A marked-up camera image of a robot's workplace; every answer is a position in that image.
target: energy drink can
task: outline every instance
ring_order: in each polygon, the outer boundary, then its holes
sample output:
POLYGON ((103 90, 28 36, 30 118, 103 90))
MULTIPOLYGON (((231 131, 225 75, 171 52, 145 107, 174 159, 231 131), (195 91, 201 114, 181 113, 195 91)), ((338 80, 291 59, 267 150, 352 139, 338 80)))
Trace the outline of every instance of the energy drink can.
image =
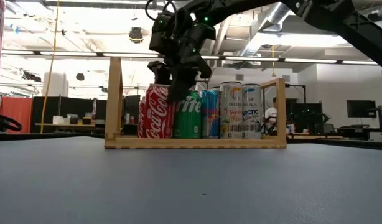
POLYGON ((220 139, 242 139, 242 84, 220 85, 220 139))
POLYGON ((201 138, 201 98, 196 90, 189 90, 183 100, 176 102, 174 138, 201 138))
POLYGON ((261 139, 261 91, 258 84, 242 85, 242 138, 261 139))
POLYGON ((220 94, 217 90, 202 90, 202 138, 219 138, 220 94))

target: sprite logo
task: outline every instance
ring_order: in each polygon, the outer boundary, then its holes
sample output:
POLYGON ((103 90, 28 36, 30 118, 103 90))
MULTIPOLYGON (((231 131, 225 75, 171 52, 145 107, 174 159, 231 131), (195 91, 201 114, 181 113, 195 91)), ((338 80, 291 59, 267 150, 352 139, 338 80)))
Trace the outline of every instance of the sprite logo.
POLYGON ((201 102, 197 102, 195 98, 187 96, 185 100, 178 101, 176 106, 176 112, 200 112, 201 102))

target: wooden frame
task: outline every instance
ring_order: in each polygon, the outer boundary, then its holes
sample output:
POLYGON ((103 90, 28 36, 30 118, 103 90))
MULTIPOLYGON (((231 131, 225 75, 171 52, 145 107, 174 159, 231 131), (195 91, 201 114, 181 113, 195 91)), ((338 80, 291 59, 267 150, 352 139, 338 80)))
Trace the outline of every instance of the wooden frame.
POLYGON ((277 89, 277 136, 263 136, 262 140, 246 139, 139 139, 121 136, 123 97, 121 58, 111 57, 109 66, 108 101, 105 119, 106 149, 285 149, 285 81, 271 80, 261 88, 277 89))

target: person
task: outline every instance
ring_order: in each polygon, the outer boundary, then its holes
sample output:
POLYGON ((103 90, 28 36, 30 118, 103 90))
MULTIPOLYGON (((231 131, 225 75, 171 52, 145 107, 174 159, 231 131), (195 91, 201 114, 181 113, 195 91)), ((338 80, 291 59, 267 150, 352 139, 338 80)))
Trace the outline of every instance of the person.
MULTIPOLYGON (((264 113, 264 117, 266 119, 271 117, 269 119, 268 123, 266 123, 266 126, 268 129, 271 126, 276 124, 276 121, 277 121, 277 119, 276 119, 277 118, 277 98, 276 97, 273 98, 273 107, 270 107, 266 110, 266 112, 264 113)), ((277 130, 277 128, 274 127, 272 134, 275 134, 276 130, 277 130)))

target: ceiling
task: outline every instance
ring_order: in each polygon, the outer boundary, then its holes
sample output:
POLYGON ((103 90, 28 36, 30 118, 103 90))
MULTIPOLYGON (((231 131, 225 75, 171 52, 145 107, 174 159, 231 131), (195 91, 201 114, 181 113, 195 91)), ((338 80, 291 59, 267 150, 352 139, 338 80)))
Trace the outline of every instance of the ceiling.
MULTIPOLYGON (((175 1, 177 7, 189 1, 175 1)), ((354 0, 360 10, 381 6, 379 0, 354 0)), ((164 1, 157 1, 156 9, 150 10, 155 17, 162 9, 164 1)), ((57 2, 17 0, 7 2, 4 21, 4 49, 52 50, 54 42, 54 21, 57 2)), ((57 50, 86 52, 137 52, 150 53, 148 49, 153 21, 143 10, 144 1, 117 0, 71 0, 62 1, 58 13, 57 50), (134 44, 129 40, 132 27, 141 27, 144 41, 134 44)), ((270 6, 260 7, 241 14, 230 16, 226 21, 215 26, 217 40, 205 42, 202 54, 236 54, 242 50, 253 37, 250 27, 258 15, 270 10, 270 6)), ((328 34, 306 24, 301 18, 290 15, 282 25, 282 34, 328 34)), ((346 44, 331 47, 301 47, 295 45, 275 44, 273 49, 260 47, 257 54, 265 57, 295 57, 324 59, 361 59, 364 56, 354 47, 346 44)), ((108 61, 104 60, 57 60, 55 66, 65 67, 70 86, 106 85, 108 81, 108 61), (85 74, 85 81, 76 80, 77 73, 85 74)), ((132 86, 148 86, 153 81, 153 74, 146 68, 148 62, 123 62, 123 78, 132 86)), ((1 80, 4 82, 23 82, 18 69, 43 76, 50 65, 45 58, 3 57, 1 80)), ((271 62, 262 62, 254 68, 270 68, 271 62)), ((298 63, 277 63, 276 68, 291 68, 294 72, 305 67, 298 63)), ((25 91, 34 88, 22 88, 25 91)), ((90 95, 86 90, 73 91, 73 95, 90 95)))

